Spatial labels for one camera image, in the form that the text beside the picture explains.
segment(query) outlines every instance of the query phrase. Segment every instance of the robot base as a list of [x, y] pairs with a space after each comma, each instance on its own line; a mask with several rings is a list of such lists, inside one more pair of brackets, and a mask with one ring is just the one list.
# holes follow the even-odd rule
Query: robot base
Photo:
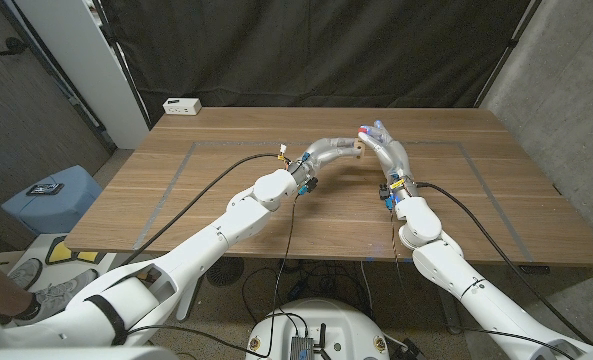
[[[321, 328], [324, 328], [323, 350], [332, 360], [385, 360], [389, 359], [387, 343], [383, 332], [378, 325], [369, 317], [355, 308], [339, 301], [322, 298], [308, 298], [293, 301], [282, 306], [286, 313], [300, 315], [307, 322], [309, 328], [308, 338], [310, 344], [319, 344], [321, 339]], [[305, 325], [295, 317], [291, 317], [301, 337], [305, 337]], [[269, 338], [271, 329], [271, 317], [259, 322], [252, 330], [247, 348], [259, 354], [267, 354], [269, 350]], [[292, 337], [296, 336], [296, 329], [287, 316], [275, 316], [274, 339], [272, 352], [269, 359], [325, 359], [320, 354], [320, 347], [314, 345], [312, 357], [299, 354], [291, 354]], [[247, 360], [257, 360], [257, 356], [248, 354]]]

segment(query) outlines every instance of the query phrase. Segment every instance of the shoe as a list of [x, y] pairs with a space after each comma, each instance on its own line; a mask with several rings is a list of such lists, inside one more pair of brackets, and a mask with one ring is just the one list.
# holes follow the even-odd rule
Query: shoe
[[36, 258], [31, 258], [17, 267], [7, 277], [18, 285], [18, 287], [27, 290], [38, 280], [41, 271], [43, 271], [43, 263]]
[[56, 286], [48, 286], [47, 289], [39, 290], [36, 294], [36, 301], [40, 304], [38, 314], [30, 320], [14, 319], [18, 326], [30, 325], [45, 320], [65, 309], [69, 301], [78, 294], [85, 286], [89, 285], [98, 277], [98, 272], [89, 269], [75, 278]]

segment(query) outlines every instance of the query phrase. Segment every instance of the black strap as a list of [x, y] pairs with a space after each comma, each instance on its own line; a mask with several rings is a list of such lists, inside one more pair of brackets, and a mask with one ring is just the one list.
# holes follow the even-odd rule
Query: black strap
[[112, 324], [114, 333], [116, 334], [114, 340], [112, 340], [112, 345], [123, 345], [127, 340], [127, 330], [125, 330], [125, 322], [120, 315], [118, 315], [114, 306], [100, 295], [92, 295], [85, 299], [85, 301], [89, 301], [96, 305], [96, 307], [105, 314], [109, 323]]

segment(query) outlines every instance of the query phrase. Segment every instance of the black curtain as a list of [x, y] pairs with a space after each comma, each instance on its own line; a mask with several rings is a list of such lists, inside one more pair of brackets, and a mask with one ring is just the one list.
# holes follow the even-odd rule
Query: black curtain
[[471, 107], [529, 0], [107, 0], [152, 121], [203, 106]]

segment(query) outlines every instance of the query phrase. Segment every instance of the gray wall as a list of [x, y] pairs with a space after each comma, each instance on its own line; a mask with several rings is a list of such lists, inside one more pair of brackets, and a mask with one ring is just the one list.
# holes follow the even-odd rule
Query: gray wall
[[[593, 1], [544, 0], [482, 107], [593, 227]], [[593, 339], [593, 277], [563, 279], [579, 272], [550, 275], [546, 281], [560, 286], [548, 298]], [[524, 305], [546, 325], [564, 329], [535, 301]], [[473, 358], [484, 358], [470, 345]]]

